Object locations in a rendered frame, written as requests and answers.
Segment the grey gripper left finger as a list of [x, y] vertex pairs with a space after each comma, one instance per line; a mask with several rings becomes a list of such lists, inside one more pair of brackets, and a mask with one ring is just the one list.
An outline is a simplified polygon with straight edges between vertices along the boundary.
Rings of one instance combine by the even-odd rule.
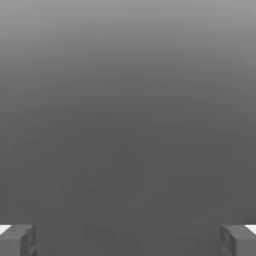
[[0, 256], [38, 256], [37, 226], [0, 224]]

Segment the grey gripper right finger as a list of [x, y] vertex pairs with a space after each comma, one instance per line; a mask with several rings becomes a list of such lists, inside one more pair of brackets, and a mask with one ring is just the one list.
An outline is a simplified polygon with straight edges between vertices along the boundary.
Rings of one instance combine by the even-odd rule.
[[256, 256], [256, 224], [221, 225], [221, 256]]

